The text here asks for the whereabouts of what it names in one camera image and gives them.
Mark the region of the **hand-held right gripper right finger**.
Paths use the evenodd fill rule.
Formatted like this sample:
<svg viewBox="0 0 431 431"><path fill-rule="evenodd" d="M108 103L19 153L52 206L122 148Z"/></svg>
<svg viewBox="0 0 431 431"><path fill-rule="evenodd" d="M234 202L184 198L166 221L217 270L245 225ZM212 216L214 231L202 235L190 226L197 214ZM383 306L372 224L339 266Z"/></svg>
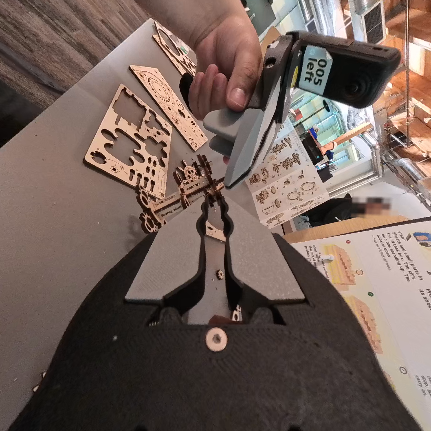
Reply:
<svg viewBox="0 0 431 431"><path fill-rule="evenodd" d="M230 198L220 201L224 223L225 288L229 308L300 302L305 296L273 235Z"/></svg>

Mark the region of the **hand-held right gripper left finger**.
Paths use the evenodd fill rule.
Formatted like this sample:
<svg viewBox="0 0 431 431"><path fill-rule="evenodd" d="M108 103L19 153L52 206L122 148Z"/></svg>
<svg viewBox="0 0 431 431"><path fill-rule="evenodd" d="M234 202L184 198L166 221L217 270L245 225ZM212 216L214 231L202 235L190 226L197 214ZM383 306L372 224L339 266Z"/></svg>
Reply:
<svg viewBox="0 0 431 431"><path fill-rule="evenodd" d="M175 308L184 315L205 290L207 201L198 199L162 227L125 296L126 302Z"/></svg>

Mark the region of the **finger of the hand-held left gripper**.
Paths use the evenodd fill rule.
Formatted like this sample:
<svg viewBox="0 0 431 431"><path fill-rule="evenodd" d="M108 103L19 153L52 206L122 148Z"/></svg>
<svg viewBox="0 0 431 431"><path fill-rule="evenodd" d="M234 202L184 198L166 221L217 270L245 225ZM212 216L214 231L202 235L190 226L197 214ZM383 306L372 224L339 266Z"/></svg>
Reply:
<svg viewBox="0 0 431 431"><path fill-rule="evenodd" d="M259 131L259 149L257 152L257 163L262 163L265 159L271 144L276 136L279 126L277 125L276 109L281 90L281 80L274 85L266 110L263 115L262 125Z"/></svg>
<svg viewBox="0 0 431 431"><path fill-rule="evenodd" d="M250 172L258 155L262 139L271 125L271 113L247 109L239 121L239 129L224 177L225 188L232 190Z"/></svg>

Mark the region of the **wooden model axle assembly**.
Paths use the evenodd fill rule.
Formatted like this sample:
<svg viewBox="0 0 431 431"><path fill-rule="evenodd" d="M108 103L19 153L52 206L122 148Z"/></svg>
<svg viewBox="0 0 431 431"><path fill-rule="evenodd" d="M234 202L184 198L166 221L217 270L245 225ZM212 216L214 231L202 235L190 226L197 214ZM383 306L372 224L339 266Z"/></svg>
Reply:
<svg viewBox="0 0 431 431"><path fill-rule="evenodd" d="M136 186L137 202L142 208L139 215L145 234L158 232L169 218L186 210L203 197L211 207L220 203L224 177L213 178L212 162L205 155L197 155L197 161L188 164L185 160L173 172L177 191L161 199L154 199L143 185Z"/></svg>

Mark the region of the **person's left forearm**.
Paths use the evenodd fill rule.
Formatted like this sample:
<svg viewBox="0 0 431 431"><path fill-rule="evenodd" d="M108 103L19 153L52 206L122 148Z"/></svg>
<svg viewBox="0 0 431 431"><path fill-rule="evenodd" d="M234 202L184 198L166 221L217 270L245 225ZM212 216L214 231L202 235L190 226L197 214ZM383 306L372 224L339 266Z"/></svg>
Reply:
<svg viewBox="0 0 431 431"><path fill-rule="evenodd" d="M137 0L150 17L166 27L212 24L227 18L248 19L241 1L233 0Z"/></svg>

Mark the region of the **person's left hand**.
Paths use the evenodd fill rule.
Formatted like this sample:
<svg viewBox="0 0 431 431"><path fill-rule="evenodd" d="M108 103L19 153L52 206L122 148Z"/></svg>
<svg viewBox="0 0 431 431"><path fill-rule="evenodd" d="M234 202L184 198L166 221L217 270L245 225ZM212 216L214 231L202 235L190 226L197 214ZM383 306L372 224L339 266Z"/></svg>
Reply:
<svg viewBox="0 0 431 431"><path fill-rule="evenodd" d="M231 17L219 23L176 26L171 31L197 57L197 73L188 95L196 119L225 107L243 111L255 90L262 60L251 20Z"/></svg>

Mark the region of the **folded instruction booklet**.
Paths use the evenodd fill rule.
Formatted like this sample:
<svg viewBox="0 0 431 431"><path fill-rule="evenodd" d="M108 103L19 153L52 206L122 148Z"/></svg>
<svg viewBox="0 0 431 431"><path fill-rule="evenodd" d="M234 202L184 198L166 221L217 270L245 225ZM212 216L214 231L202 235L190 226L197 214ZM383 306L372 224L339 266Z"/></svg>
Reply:
<svg viewBox="0 0 431 431"><path fill-rule="evenodd" d="M331 199L289 119L245 183L259 221L269 229Z"/></svg>

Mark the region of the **computer monitor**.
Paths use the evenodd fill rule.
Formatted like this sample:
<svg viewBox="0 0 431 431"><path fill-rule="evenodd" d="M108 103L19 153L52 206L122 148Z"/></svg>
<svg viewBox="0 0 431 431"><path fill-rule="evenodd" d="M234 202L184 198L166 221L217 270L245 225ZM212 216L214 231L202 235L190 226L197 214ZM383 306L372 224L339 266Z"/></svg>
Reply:
<svg viewBox="0 0 431 431"><path fill-rule="evenodd" d="M310 132L304 135L301 142L313 165L324 161L324 154L322 154L319 144Z"/></svg>

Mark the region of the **wooden sheet offcut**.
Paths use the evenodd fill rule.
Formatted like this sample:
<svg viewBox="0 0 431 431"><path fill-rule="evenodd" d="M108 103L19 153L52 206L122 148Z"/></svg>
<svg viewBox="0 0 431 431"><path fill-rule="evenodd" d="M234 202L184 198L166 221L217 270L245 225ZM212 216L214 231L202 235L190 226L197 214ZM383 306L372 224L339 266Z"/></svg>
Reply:
<svg viewBox="0 0 431 431"><path fill-rule="evenodd" d="M226 238L223 230L215 228L210 222L206 221L206 235L213 239L225 242Z"/></svg>

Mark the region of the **ceiling vent unit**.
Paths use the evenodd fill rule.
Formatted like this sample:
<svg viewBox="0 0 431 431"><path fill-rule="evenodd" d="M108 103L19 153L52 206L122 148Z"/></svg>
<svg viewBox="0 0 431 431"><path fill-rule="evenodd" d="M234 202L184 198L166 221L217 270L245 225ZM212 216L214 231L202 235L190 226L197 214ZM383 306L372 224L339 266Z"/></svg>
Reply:
<svg viewBox="0 0 431 431"><path fill-rule="evenodd" d="M360 16L365 41L369 44L383 42L387 35L383 1L367 3Z"/></svg>

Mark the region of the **light wooden board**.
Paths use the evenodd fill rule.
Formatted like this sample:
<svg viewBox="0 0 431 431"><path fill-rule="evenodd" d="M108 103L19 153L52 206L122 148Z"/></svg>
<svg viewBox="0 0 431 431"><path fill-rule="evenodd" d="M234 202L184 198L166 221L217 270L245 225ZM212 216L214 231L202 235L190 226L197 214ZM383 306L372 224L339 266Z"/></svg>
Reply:
<svg viewBox="0 0 431 431"><path fill-rule="evenodd" d="M329 237L335 237L343 234L349 234L359 231L364 231L367 229L374 229L383 227L389 224L395 224L398 222L410 221L408 218L403 216L384 216L384 215L374 215L366 218L351 218L348 220L343 220L341 222L334 222L330 224L325 224L322 226L303 229L293 233L288 233L283 236L283 239L290 244L324 239Z"/></svg>

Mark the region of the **wooden sheet with oval cutout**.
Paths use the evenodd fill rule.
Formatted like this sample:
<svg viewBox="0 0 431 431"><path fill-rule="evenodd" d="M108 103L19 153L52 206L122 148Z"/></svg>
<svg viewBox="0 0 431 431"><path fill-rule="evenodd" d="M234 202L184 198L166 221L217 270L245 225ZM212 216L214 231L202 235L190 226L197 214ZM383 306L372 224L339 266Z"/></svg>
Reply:
<svg viewBox="0 0 431 431"><path fill-rule="evenodd" d="M180 75L189 73L193 77L195 76L196 65L188 57L188 48L180 39L157 21L154 21L154 34L152 37Z"/></svg>

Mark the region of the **wooden sheet with large cutouts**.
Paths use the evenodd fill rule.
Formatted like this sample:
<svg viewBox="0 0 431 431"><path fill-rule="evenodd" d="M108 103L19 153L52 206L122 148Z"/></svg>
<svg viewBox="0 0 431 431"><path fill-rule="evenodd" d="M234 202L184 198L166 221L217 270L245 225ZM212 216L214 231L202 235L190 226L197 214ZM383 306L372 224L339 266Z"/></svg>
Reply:
<svg viewBox="0 0 431 431"><path fill-rule="evenodd" d="M120 84L84 161L161 199L165 197L172 127Z"/></svg>

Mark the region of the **white instruction poster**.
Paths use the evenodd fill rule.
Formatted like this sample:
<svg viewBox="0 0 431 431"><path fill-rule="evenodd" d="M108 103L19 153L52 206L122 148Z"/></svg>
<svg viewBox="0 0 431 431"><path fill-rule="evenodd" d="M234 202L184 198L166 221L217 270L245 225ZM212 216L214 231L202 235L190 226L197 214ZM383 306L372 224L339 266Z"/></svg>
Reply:
<svg viewBox="0 0 431 431"><path fill-rule="evenodd" d="M430 217L288 242L342 295L392 388L430 430Z"/></svg>

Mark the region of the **silver air duct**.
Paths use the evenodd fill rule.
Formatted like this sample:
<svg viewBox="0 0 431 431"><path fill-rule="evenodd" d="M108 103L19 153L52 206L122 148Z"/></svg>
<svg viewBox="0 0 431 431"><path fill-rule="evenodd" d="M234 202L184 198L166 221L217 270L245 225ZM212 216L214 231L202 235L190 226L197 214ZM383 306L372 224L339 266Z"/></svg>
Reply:
<svg viewBox="0 0 431 431"><path fill-rule="evenodd" d="M360 134L371 152L372 170L383 177L387 167L396 177L414 193L430 199L430 176L426 176L417 163L407 157L401 157L396 149L407 147L407 138L402 132L389 133L385 143L379 143L370 132Z"/></svg>

